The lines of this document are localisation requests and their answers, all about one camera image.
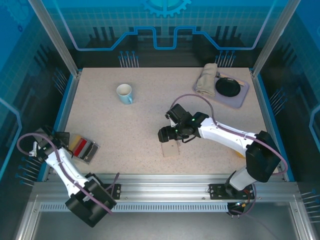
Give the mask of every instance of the black plate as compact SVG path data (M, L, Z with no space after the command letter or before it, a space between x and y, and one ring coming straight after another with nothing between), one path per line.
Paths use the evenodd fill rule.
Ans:
M240 84L228 77L222 77L215 83L215 89L218 93L226 97L235 97L240 93Z

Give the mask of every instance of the gear logo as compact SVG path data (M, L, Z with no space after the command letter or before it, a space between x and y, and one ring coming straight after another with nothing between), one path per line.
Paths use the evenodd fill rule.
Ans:
M155 14L157 17L168 15L173 17L175 14L180 14L181 10L187 9L187 4L191 4L191 0L141 0L144 5L144 10L149 10L150 14Z
M28 0L0 0L0 6L4 6L18 24L27 20L30 13Z

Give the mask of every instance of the table surface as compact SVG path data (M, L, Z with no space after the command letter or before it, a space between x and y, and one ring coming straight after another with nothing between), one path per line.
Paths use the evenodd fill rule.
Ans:
M165 118L172 102L193 93L192 86L202 68L84 68L77 87L66 132L80 134L100 145L87 165L75 164L82 173L122 174L231 174L246 164L236 152L218 142L196 138L179 144L179 155L163 157L158 140L160 128L170 125ZM246 81L250 89L241 108L209 101L217 121L259 133L266 130L248 68L219 68L219 72ZM116 88L132 86L133 104L122 104ZM178 101L192 115L210 115L200 98Z

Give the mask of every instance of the speckled countertop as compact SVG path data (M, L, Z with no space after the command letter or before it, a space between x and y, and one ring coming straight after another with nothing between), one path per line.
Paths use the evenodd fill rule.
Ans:
M262 113L248 68L219 68L247 81L250 89L241 108L209 100L217 121L247 132L265 130ZM76 161L81 172L122 174L231 174L246 160L217 142L199 139L179 146L179 156L163 157L158 131L170 125L165 118L176 97L193 93L202 68L84 68L66 131L100 145L90 165ZM122 104L118 85L132 86L131 105ZM210 114L201 99L178 101L195 114Z

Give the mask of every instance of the folded towel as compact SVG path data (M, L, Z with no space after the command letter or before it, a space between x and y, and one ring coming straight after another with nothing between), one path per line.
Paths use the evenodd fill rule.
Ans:
M218 65L216 63L207 63L204 66L201 76L196 82L196 86L194 88L196 93L200 95L206 94L212 98L215 96L215 77L217 70Z

